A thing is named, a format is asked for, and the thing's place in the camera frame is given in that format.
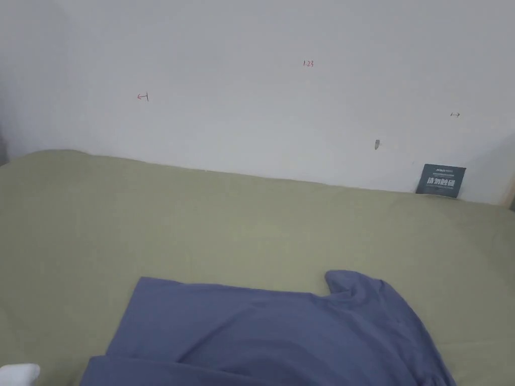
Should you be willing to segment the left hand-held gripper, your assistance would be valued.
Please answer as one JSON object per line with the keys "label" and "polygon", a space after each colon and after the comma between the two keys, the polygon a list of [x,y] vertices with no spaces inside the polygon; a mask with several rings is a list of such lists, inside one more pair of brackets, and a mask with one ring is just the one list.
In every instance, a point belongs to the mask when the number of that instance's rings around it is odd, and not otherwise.
{"label": "left hand-held gripper", "polygon": [[33,385],[38,379],[40,371],[40,366],[33,363],[4,365],[0,368],[0,385]]}

